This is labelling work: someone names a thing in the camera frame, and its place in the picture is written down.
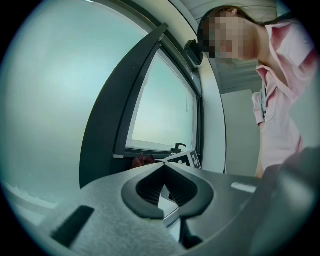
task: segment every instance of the ceiling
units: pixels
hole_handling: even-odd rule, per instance
[[[207,11],[222,5],[239,6],[257,22],[271,21],[277,17],[276,0],[180,0],[199,23]],[[232,65],[222,64],[210,59],[219,74],[218,84],[221,94],[242,90],[258,92],[262,79],[256,72],[256,60],[233,60]]]

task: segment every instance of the window frame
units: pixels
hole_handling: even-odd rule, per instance
[[[183,83],[183,85],[185,86],[185,88],[188,90],[188,92],[190,92],[190,94],[192,95],[192,99],[193,99],[193,104],[192,104],[192,111],[193,111],[193,120],[192,120],[192,148],[195,149],[196,145],[197,145],[197,129],[198,129],[198,104],[197,104],[197,94],[195,93],[195,91],[192,89],[192,87],[190,86],[190,83],[187,81],[186,77],[182,74],[181,69],[178,68],[176,66],[176,64],[173,63],[172,58],[168,57],[167,53],[164,51],[164,48],[160,45],[159,49],[157,50],[156,54],[158,54],[160,56],[160,58],[163,59],[164,62],[166,62],[166,64],[173,70],[173,72],[177,75],[177,77],[181,80],[181,82]],[[137,113],[138,113],[138,109],[139,109],[139,105],[141,103],[141,98],[144,92],[144,88],[146,86],[146,83],[148,82],[148,78],[149,78],[149,72],[152,69],[152,64],[149,67],[149,70],[147,72],[147,75],[145,76],[145,80],[143,82],[143,85],[141,87],[141,91],[139,93],[139,97],[138,100],[136,102],[135,105],[135,109],[134,109],[134,114],[132,116],[132,120],[134,120],[134,123],[136,122],[136,118],[137,118]],[[133,132],[134,127],[130,126],[129,129],[129,135],[130,133]],[[125,147],[125,153],[124,153],[124,157],[128,157],[128,156],[132,156],[133,152],[132,150],[135,150],[136,152],[138,151],[144,151],[146,155],[153,155],[155,157],[155,159],[158,159],[161,155],[161,157],[165,156],[165,157],[169,157],[170,154],[172,153],[171,151],[166,151],[166,150],[148,150],[145,148],[132,148],[132,147]]]
[[[113,174],[114,172],[111,170],[112,159],[134,158],[140,153],[153,155],[156,159],[163,159],[171,154],[170,151],[126,148],[139,93],[152,60],[159,49],[163,51],[165,58],[173,63],[173,66],[170,65],[171,68],[178,70],[177,74],[180,75],[180,79],[186,82],[187,89],[195,95],[193,118],[196,118],[196,122],[193,122],[192,148],[196,149],[200,163],[202,163],[204,120],[199,71],[168,31],[168,25],[161,24],[131,0],[96,0],[89,4],[104,5],[119,12],[136,23],[148,35],[121,60],[96,99],[82,141],[79,167],[80,188],[94,180]],[[121,75],[121,70],[129,71],[130,78],[127,75],[123,76],[123,73]],[[114,112],[109,113],[110,116],[107,117],[109,122],[105,120],[105,111],[108,109],[114,109]]]

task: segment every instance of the frosted window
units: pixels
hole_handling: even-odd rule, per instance
[[[183,143],[187,148],[181,146],[182,150],[192,149],[195,98],[159,53],[142,86],[126,146],[170,151]]]
[[[92,108],[114,68],[146,34],[97,3],[47,0],[35,10],[1,66],[2,181],[51,203],[80,189]]]

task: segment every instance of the dark gray window frame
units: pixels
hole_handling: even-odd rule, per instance
[[[171,154],[169,151],[126,148],[138,95],[150,64],[159,49],[170,58],[196,95],[196,151],[202,162],[204,125],[198,69],[193,66],[182,47],[168,32],[168,26],[161,24],[140,6],[130,0],[97,0],[95,3],[120,12],[149,34],[137,43],[117,65],[93,106],[81,148],[80,188],[94,180],[113,174],[114,172],[110,169],[114,158],[134,158],[143,153],[154,155],[156,159],[163,159]],[[123,76],[123,70],[130,72]]]

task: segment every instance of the woman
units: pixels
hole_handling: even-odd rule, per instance
[[[313,78],[318,59],[303,26],[291,14],[259,23],[241,8],[226,5],[201,19],[198,43],[209,58],[258,60],[256,71],[264,86],[252,95],[260,127],[256,177],[300,152],[303,141],[289,111]]]

